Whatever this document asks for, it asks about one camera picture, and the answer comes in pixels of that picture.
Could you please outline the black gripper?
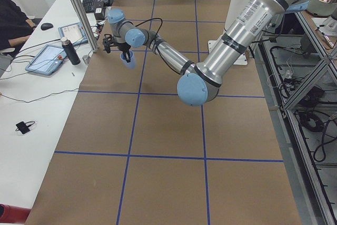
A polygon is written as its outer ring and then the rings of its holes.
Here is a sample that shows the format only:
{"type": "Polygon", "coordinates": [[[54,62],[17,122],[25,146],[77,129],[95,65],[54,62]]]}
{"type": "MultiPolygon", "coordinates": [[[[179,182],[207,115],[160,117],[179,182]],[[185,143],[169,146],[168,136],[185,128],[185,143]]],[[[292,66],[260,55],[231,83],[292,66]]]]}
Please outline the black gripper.
{"type": "Polygon", "coordinates": [[[131,46],[127,43],[120,44],[120,51],[123,52],[124,61],[129,62],[131,60],[131,46]]]}

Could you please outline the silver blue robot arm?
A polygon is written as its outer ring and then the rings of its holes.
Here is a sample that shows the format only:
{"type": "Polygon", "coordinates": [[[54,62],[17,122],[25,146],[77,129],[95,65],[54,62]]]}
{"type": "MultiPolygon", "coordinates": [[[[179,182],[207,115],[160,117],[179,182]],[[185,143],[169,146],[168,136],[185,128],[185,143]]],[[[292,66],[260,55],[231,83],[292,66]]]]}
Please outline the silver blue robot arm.
{"type": "Polygon", "coordinates": [[[261,33],[275,15],[305,10],[308,0],[249,0],[231,26],[216,41],[207,58],[198,63],[186,58],[163,40],[158,33],[136,27],[119,8],[112,8],[107,21],[112,34],[106,34],[106,52],[118,47],[121,59],[133,60],[130,48],[146,46],[180,75],[177,93],[182,102],[200,106],[213,100],[223,83],[223,76],[261,33]]]}

